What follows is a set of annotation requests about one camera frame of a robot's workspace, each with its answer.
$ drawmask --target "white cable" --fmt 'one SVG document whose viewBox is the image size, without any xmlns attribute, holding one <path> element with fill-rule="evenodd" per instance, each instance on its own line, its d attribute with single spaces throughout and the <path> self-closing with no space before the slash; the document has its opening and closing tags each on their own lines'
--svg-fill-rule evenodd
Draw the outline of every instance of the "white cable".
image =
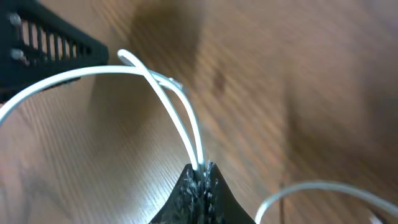
<svg viewBox="0 0 398 224">
<path fill-rule="evenodd" d="M 285 197 L 289 194 L 298 192 L 300 190 L 310 190 L 310 189 L 319 189 L 319 190 L 332 190 L 337 192 L 346 193 L 360 199 L 363 199 L 373 205 L 389 212 L 391 215 L 398 217 L 398 207 L 393 203 L 390 203 L 384 199 L 379 198 L 378 196 L 365 191 L 360 190 L 356 187 L 350 186 L 348 184 L 341 184 L 341 183 L 331 183 L 331 182 L 323 182 L 323 181 L 316 181 L 316 182 L 302 182 L 299 184 L 294 184 L 290 187 L 286 187 L 274 195 L 271 195 L 267 198 L 259 207 L 256 216 L 254 217 L 254 221 L 257 224 L 260 224 L 261 218 L 266 210 L 276 201 Z"/>
<path fill-rule="evenodd" d="M 132 53 L 130 53 L 127 50 L 123 50 L 123 49 L 118 51 L 118 57 L 120 58 L 120 60 L 123 63 L 125 63 L 126 65 L 131 65 L 131 66 L 134 66 L 135 65 L 134 61 L 138 60 Z M 151 74 L 163 76 L 157 72 L 151 72 Z M 195 116 L 195 112 L 193 111 L 192 106 L 191 106 L 187 96 L 185 96 L 184 92 L 181 91 L 182 87 L 175 86 L 176 83 L 173 80 L 171 80 L 171 81 L 174 83 L 174 85 L 167 85 L 166 87 L 171 89 L 172 91 L 174 91 L 175 94 L 177 94 L 177 96 L 180 98 L 181 102 L 183 103 L 185 109 L 187 110 L 188 117 L 191 122 L 192 129 L 193 129 L 193 137 L 195 138 L 195 144 L 196 144 L 197 155 L 198 155 L 198 163 L 199 163 L 199 165 L 204 165 L 205 160 L 204 160 L 204 156 L 203 156 L 203 148 L 202 148 L 201 137 L 200 137 L 199 127 L 198 127 L 198 121 Z"/>
<path fill-rule="evenodd" d="M 41 80 L 41 81 L 25 88 L 24 90 L 22 90 L 21 92 L 19 92 L 15 96 L 13 96 L 9 101 L 7 101 L 0 108 L 0 126 L 2 125 L 3 121 L 6 119 L 8 114 L 16 106 L 18 106 L 26 98 L 34 95 L 35 93 L 40 92 L 40 91 L 42 91 L 48 87 L 51 87 L 55 84 L 58 84 L 58 83 L 61 83 L 61 82 L 64 82 L 64 81 L 67 81 L 67 80 L 70 80 L 73 78 L 84 77 L 84 76 L 89 76 L 89 75 L 96 75 L 96 74 L 100 74 L 100 73 L 129 73 L 129 74 L 133 74 L 133 75 L 144 76 L 144 75 L 147 75 L 147 73 L 149 73 L 149 72 L 148 72 L 148 70 L 139 69 L 137 67 L 108 65 L 108 66 L 79 68 L 79 69 L 59 73 L 58 75 L 48 77 L 44 80 Z M 168 78 L 165 78 L 163 76 L 158 76 L 156 73 L 153 73 L 152 75 L 153 75 L 153 78 L 155 78 L 158 82 L 161 82 L 161 84 L 164 85 L 165 87 L 173 89 L 173 91 L 176 91 L 176 93 L 180 92 L 178 87 L 175 84 L 173 84 L 173 82 L 171 82 Z M 183 138 L 184 145 L 187 148 L 188 155 L 189 155 L 189 158 L 190 158 L 190 161 L 192 164 L 192 169 L 198 170 L 198 164 L 197 164 L 197 160 L 195 157 L 195 153 L 193 151 L 192 144 L 190 143 L 189 138 L 186 139 L 186 137 L 188 137 L 188 134 L 185 131 L 185 128 L 183 126 L 182 126 L 182 128 L 181 127 L 178 128 L 178 126 L 182 125 L 182 123 L 176 124 L 175 121 L 176 121 L 176 119 L 174 118 L 173 122 L 175 123 L 178 132 L 180 133 L 181 137 Z"/>
</svg>

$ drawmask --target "wood grain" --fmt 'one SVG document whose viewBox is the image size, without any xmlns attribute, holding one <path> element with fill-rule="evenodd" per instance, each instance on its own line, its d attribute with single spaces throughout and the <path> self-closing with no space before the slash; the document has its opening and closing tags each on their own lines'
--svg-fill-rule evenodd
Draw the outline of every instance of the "wood grain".
<svg viewBox="0 0 398 224">
<path fill-rule="evenodd" d="M 184 84 L 207 158 L 252 217 L 281 184 L 302 180 L 343 181 L 398 203 L 394 1 L 42 4 L 105 43 L 111 64 L 126 48 Z M 156 95 L 129 75 L 33 96 L 0 142 L 0 223 L 147 223 L 188 163 Z M 309 191 L 263 223 L 369 223 L 368 208 Z"/>
</svg>

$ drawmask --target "screw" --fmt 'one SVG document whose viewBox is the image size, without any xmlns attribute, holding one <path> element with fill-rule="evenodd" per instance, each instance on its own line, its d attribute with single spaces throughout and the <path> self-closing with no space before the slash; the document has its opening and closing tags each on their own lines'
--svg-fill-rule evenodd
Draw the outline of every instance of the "screw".
<svg viewBox="0 0 398 224">
<path fill-rule="evenodd" d="M 20 49 L 11 49 L 10 51 L 11 58 L 14 60 L 23 60 L 24 52 Z"/>
<path fill-rule="evenodd" d="M 21 18 L 16 13 L 11 13 L 9 20 L 10 20 L 10 23 L 12 25 L 14 25 L 14 26 L 20 26 L 21 25 Z"/>
</svg>

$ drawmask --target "black plastic part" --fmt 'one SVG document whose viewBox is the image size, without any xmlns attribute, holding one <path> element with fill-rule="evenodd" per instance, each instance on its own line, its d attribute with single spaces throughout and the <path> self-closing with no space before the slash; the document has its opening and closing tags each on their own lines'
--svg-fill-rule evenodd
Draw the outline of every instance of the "black plastic part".
<svg viewBox="0 0 398 224">
<path fill-rule="evenodd" d="M 155 223 L 173 223 L 170 220 L 164 220 L 164 213 L 170 207 L 174 208 L 175 199 L 180 195 L 181 183 L 186 181 L 187 179 L 187 171 L 191 171 L 191 164 L 187 164 L 184 167 L 180 177 L 178 178 L 173 191 L 170 194 L 170 197 L 167 199 L 165 205 L 160 209 L 160 211 L 156 214 L 156 216 L 150 221 L 150 224 Z M 240 204 L 234 198 L 231 190 L 229 189 L 227 183 L 225 182 L 220 170 L 218 169 L 216 164 L 213 164 L 213 167 L 210 171 L 211 183 L 217 182 L 217 185 L 214 187 L 214 195 L 216 196 L 215 207 L 218 210 L 218 213 L 222 214 L 223 221 L 225 224 L 254 224 L 253 219 L 243 210 Z"/>
<path fill-rule="evenodd" d="M 16 13 L 21 25 L 13 25 Z M 68 70 L 106 65 L 105 45 L 73 27 L 35 0 L 0 0 L 0 102 L 25 87 Z M 24 57 L 11 58 L 20 49 Z"/>
</svg>

